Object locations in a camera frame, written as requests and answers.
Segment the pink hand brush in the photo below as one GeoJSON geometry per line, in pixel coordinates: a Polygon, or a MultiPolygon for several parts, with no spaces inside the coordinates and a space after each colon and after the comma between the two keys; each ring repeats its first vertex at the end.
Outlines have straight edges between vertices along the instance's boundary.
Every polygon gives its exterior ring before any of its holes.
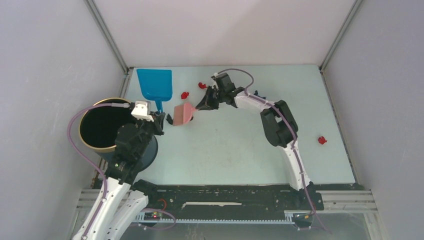
{"type": "Polygon", "coordinates": [[[190,103],[185,102],[173,109],[173,126],[182,126],[191,121],[197,109],[190,103]]]}

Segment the blue plastic dustpan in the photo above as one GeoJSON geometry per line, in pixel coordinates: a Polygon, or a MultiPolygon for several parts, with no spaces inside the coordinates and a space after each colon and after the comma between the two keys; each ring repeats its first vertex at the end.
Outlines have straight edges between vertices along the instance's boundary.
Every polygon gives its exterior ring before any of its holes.
{"type": "Polygon", "coordinates": [[[170,69],[144,69],[136,70],[142,96],[149,101],[154,101],[157,110],[164,112],[163,102],[172,99],[173,74],[170,69]]]}

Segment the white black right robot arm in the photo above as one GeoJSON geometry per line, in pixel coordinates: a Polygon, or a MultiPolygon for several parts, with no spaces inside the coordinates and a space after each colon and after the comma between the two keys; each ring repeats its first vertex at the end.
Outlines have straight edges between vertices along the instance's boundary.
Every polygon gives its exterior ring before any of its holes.
{"type": "Polygon", "coordinates": [[[225,103],[237,109],[259,113],[265,138],[285,155],[285,170],[291,187],[291,204],[297,209],[309,206],[312,214],[317,207],[313,202],[316,193],[314,183],[307,174],[301,158],[298,140],[298,125],[288,104],[283,101],[269,101],[251,93],[248,87],[236,87],[230,76],[221,71],[211,77],[213,84],[208,86],[204,97],[195,106],[198,111],[218,110],[225,103]]]}

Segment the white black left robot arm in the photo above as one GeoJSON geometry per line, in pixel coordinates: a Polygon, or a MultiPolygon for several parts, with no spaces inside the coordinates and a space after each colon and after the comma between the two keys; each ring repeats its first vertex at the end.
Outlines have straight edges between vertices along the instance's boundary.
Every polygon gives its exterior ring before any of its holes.
{"type": "Polygon", "coordinates": [[[153,183],[136,180],[156,158],[165,114],[102,103],[81,110],[82,142],[107,161],[103,184],[76,240],[119,240],[144,208],[158,202],[153,183]]]}

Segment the black paper strip left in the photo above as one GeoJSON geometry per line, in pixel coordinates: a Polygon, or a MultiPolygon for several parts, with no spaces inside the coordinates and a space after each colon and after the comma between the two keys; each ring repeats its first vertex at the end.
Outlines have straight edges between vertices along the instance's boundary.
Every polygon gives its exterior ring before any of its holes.
{"type": "Polygon", "coordinates": [[[170,114],[166,115],[166,121],[170,124],[173,125],[174,124],[174,120],[172,118],[172,116],[170,114]]]}

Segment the small red paper scrap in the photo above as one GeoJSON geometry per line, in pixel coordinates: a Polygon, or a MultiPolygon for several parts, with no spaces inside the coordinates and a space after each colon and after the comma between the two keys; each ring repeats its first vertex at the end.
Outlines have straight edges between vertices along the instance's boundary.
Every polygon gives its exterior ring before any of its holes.
{"type": "Polygon", "coordinates": [[[199,82],[199,83],[198,83],[198,87],[199,87],[200,89],[207,89],[209,86],[208,86],[208,85],[206,85],[205,83],[199,82]]]}

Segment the red paper scrap left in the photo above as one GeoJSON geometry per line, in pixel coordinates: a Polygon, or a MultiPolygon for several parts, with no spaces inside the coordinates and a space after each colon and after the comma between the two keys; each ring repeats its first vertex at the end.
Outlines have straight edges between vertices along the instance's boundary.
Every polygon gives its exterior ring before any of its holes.
{"type": "Polygon", "coordinates": [[[180,95],[180,98],[181,98],[182,100],[185,100],[185,99],[187,99],[187,98],[189,97],[189,95],[190,95],[190,93],[189,93],[189,92],[184,91],[184,92],[180,95]]]}

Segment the dark navy paper scrap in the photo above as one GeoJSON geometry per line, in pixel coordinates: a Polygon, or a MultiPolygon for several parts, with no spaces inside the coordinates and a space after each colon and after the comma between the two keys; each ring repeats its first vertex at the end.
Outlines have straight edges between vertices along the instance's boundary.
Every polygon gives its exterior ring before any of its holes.
{"type": "Polygon", "coordinates": [[[255,96],[257,96],[257,97],[259,97],[259,98],[262,98],[262,99],[264,99],[264,100],[266,100],[266,99],[267,99],[265,96],[260,96],[260,95],[259,95],[259,92],[258,92],[257,90],[255,90],[255,91],[254,91],[254,95],[255,95],[255,96]]]}

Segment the black gold-rimmed bin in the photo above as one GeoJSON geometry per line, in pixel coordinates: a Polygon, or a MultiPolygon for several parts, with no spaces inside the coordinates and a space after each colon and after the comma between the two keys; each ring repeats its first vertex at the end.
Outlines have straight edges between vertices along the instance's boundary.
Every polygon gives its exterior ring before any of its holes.
{"type": "MultiPolygon", "coordinates": [[[[124,98],[107,98],[94,104],[130,104],[124,98]]],[[[97,153],[107,163],[111,162],[115,153],[115,139],[118,129],[125,124],[135,124],[131,110],[123,107],[103,106],[86,111],[79,124],[81,141],[92,151],[97,153]]],[[[141,170],[148,168],[158,154],[158,141],[155,137],[149,143],[141,158],[141,170]]]]}

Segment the red paper scrap right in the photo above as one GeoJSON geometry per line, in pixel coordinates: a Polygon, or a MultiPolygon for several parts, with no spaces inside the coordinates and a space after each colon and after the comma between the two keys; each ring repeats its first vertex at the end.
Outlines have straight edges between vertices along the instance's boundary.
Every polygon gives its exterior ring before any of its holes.
{"type": "Polygon", "coordinates": [[[319,142],[321,145],[324,145],[325,143],[327,143],[327,142],[328,142],[328,140],[327,140],[324,136],[320,136],[320,137],[318,138],[318,142],[319,142]]]}

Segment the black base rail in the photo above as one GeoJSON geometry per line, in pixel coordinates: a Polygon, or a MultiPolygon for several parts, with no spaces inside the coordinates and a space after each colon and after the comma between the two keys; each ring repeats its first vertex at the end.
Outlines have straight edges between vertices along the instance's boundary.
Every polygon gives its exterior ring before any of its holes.
{"type": "MultiPolygon", "coordinates": [[[[131,190],[145,193],[149,208],[165,209],[177,220],[283,221],[289,211],[311,213],[307,204],[295,204],[287,184],[156,185],[139,180],[131,190]]],[[[312,201],[316,211],[324,209],[322,195],[317,191],[312,201]]]]}

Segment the aluminium frame rail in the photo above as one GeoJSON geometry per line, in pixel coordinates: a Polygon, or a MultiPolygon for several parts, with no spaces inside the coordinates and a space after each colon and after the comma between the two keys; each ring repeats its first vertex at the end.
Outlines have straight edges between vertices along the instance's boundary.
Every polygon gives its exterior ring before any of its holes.
{"type": "Polygon", "coordinates": [[[165,210],[186,224],[305,224],[318,214],[374,214],[378,211],[369,190],[336,190],[319,186],[310,197],[278,186],[162,186],[154,208],[165,210]]]}

